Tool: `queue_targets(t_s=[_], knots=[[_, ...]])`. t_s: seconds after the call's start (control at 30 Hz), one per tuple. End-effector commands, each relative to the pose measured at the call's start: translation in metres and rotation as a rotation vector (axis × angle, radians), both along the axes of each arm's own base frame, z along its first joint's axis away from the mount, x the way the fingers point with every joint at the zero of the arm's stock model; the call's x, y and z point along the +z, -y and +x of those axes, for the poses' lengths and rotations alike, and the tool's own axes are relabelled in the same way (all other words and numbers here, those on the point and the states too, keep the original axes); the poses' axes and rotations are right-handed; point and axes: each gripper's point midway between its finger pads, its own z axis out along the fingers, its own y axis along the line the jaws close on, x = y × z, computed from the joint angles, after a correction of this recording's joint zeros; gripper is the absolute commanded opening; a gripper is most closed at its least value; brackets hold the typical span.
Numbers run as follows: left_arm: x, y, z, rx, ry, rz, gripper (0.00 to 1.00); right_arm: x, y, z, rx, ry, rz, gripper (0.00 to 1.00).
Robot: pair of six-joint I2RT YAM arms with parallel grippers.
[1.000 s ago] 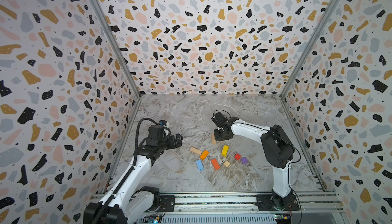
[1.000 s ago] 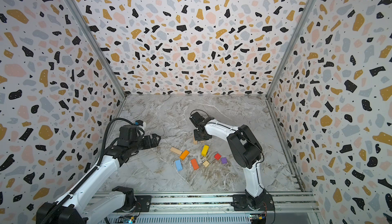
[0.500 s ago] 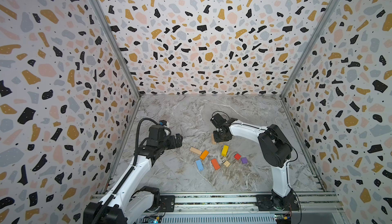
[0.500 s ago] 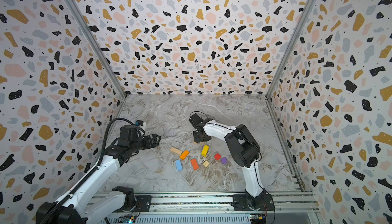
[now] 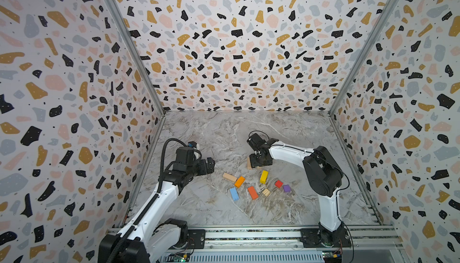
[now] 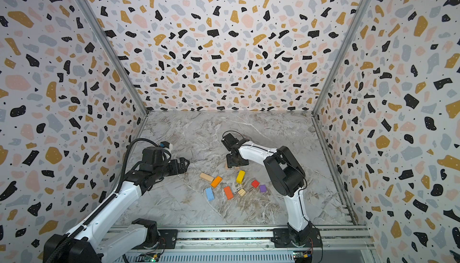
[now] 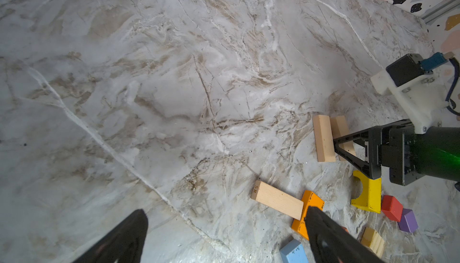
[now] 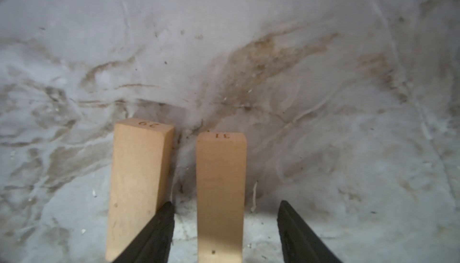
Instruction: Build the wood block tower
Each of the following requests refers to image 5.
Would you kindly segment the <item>natural wood plank block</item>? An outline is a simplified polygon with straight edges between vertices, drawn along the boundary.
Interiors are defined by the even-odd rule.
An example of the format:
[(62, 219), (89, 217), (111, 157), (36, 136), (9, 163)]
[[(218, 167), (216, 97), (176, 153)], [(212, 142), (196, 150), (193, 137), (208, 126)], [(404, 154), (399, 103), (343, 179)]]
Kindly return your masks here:
[(248, 170), (252, 170), (252, 169), (253, 169), (252, 164), (251, 164), (251, 160), (250, 160), (250, 156), (247, 157), (247, 169), (248, 169)]
[(224, 173), (223, 176), (222, 176), (224, 179), (226, 180), (229, 180), (231, 182), (236, 182), (237, 181), (237, 178), (233, 175), (230, 175), (228, 173)]

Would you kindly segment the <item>orange wood block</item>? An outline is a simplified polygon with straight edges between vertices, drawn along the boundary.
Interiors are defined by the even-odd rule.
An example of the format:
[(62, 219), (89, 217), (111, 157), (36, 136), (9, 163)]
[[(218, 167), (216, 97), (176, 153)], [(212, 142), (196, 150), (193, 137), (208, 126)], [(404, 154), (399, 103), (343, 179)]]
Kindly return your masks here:
[(240, 187), (243, 185), (243, 183), (244, 183), (245, 180), (246, 180), (246, 179), (245, 179), (243, 176), (240, 176), (240, 177), (236, 180), (234, 186), (235, 186), (236, 188), (240, 188)]

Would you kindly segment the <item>blue wood block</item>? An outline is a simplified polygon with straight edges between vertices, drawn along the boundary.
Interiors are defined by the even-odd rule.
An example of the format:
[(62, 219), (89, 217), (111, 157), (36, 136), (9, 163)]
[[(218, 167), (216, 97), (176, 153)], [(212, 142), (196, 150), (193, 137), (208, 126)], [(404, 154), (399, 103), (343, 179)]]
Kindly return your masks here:
[(233, 187), (230, 189), (230, 194), (231, 194), (231, 198), (233, 201), (238, 201), (239, 200), (239, 195), (238, 195), (238, 192), (237, 192), (237, 188), (236, 187)]

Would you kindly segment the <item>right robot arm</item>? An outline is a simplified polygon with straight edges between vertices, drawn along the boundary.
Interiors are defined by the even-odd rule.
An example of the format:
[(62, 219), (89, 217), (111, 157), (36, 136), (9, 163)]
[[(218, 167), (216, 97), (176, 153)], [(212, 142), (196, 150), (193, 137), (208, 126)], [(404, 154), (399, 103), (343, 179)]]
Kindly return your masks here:
[(250, 133), (247, 143), (254, 151), (249, 156), (252, 168), (270, 166), (274, 160), (304, 168), (311, 189), (318, 195), (320, 207), (317, 234), (306, 242), (325, 247), (341, 243), (346, 230), (340, 216), (339, 192), (345, 174), (328, 149), (324, 146), (301, 148), (275, 138), (264, 140), (257, 133)]

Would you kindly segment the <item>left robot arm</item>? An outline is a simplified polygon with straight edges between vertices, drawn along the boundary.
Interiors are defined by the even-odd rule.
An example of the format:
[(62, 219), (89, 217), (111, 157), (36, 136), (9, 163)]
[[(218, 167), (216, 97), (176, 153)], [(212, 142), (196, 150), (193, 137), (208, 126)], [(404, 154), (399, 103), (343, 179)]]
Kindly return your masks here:
[(193, 178), (212, 174), (213, 158), (203, 158), (193, 146), (176, 150), (176, 158), (169, 164), (160, 161), (161, 173), (156, 189), (132, 220), (117, 234), (106, 235), (99, 245), (100, 263), (155, 263), (169, 249), (179, 252), (193, 247), (188, 224), (170, 218), (161, 221), (167, 209), (176, 201)]

